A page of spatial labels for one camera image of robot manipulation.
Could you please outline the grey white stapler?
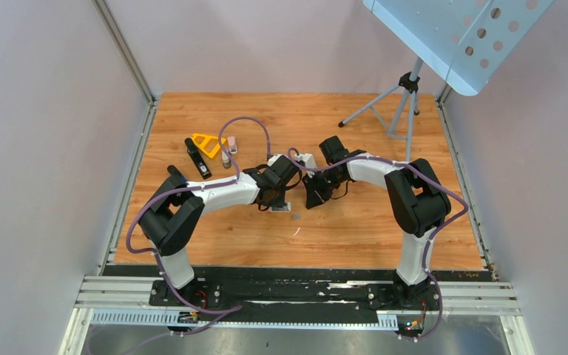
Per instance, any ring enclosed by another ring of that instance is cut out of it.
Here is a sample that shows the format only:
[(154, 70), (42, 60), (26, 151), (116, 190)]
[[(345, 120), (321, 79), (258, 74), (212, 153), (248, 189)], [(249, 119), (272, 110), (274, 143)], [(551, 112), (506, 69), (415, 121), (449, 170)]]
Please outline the grey white stapler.
[(225, 169), (231, 168), (231, 158), (225, 152), (221, 153), (221, 160), (222, 160), (222, 165)]

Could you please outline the pink stapler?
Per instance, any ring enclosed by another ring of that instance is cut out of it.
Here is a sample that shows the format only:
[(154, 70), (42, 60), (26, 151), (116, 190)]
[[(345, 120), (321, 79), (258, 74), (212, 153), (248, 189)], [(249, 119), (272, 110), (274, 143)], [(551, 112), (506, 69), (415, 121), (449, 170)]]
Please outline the pink stapler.
[(238, 151), (237, 138), (235, 136), (229, 136), (227, 138), (227, 144), (228, 144), (229, 152), (232, 155), (237, 154), (237, 151)]

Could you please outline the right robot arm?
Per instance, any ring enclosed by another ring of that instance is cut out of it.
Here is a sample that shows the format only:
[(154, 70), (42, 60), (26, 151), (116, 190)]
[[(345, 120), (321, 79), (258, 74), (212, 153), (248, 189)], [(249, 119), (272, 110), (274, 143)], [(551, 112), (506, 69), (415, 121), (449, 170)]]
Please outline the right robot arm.
[(349, 151), (337, 136), (324, 140), (320, 150), (324, 169), (306, 164), (302, 182), (307, 209), (333, 200), (342, 184), (362, 181), (383, 187), (388, 193), (393, 217), (403, 231), (402, 251), (393, 278), (394, 302), (412, 308), (421, 301), (430, 284), (428, 264), (437, 229), (451, 211), (447, 193), (425, 159), (411, 163), (381, 160), (357, 149)]

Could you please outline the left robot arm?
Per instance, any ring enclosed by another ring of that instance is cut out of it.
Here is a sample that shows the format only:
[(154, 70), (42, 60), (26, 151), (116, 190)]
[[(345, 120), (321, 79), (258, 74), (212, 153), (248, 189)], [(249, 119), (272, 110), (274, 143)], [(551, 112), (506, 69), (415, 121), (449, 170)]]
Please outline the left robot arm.
[(233, 206), (257, 205), (260, 211), (283, 208), (285, 193), (296, 186), (292, 180), (301, 176), (301, 169), (284, 155), (210, 183), (187, 181), (172, 173), (137, 221), (169, 279), (171, 299), (189, 305), (197, 296), (187, 245), (201, 217)]

